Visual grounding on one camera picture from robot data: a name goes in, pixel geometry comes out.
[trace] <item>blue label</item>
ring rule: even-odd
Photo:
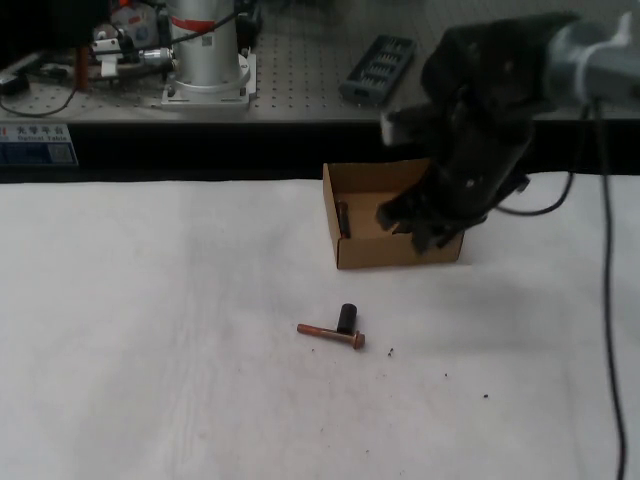
[[[0,165],[78,165],[71,142],[0,142]]]

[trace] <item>white cloth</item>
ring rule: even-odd
[[[613,180],[629,478],[639,186]],[[0,477],[613,478],[600,205],[578,177],[458,264],[339,272],[318,181],[2,185]],[[296,333],[345,302],[364,351]]]

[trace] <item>open cardboard box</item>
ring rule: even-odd
[[[378,205],[416,183],[429,161],[393,163],[339,163],[323,167],[323,193],[339,269],[455,262],[460,256],[463,235],[444,248],[432,248],[418,255],[410,234],[385,232],[376,221]],[[351,237],[340,238],[336,202],[349,206]]]

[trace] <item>hex bolt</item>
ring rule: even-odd
[[[364,333],[360,333],[359,330],[356,330],[356,333],[354,333],[353,335],[345,335],[343,333],[338,333],[335,330],[329,330],[328,328],[312,327],[311,325],[304,325],[302,323],[299,323],[298,333],[348,343],[353,347],[354,350],[358,350],[364,347]]]

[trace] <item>black rubber cap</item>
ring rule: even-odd
[[[356,328],[356,315],[358,309],[351,303],[345,303],[340,310],[340,319],[338,320],[338,333],[344,333],[346,335],[353,335]]]

